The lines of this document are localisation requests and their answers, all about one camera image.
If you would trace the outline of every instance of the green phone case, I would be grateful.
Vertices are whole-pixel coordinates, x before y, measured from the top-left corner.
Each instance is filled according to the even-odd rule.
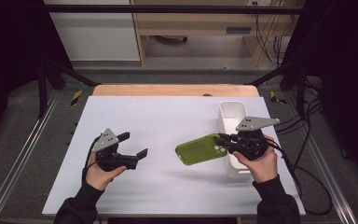
[[[217,133],[213,133],[183,143],[176,147],[175,152],[185,165],[225,157],[227,155],[227,149],[218,146],[214,141],[215,137],[219,138],[220,136]]]

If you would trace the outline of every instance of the white table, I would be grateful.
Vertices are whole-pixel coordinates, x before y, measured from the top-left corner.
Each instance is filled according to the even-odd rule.
[[[149,148],[136,170],[128,170],[108,186],[98,201],[101,216],[110,217],[238,217],[256,214],[260,198],[252,179],[231,179],[224,159],[183,165],[174,149],[189,140],[218,133],[219,104],[242,101],[249,116],[269,118],[261,97],[91,96],[43,210],[54,216],[64,199],[74,197],[90,144],[106,128],[130,132],[118,152],[135,155]],[[263,133],[278,138],[273,127]],[[284,161],[279,173],[288,194],[299,200]]]

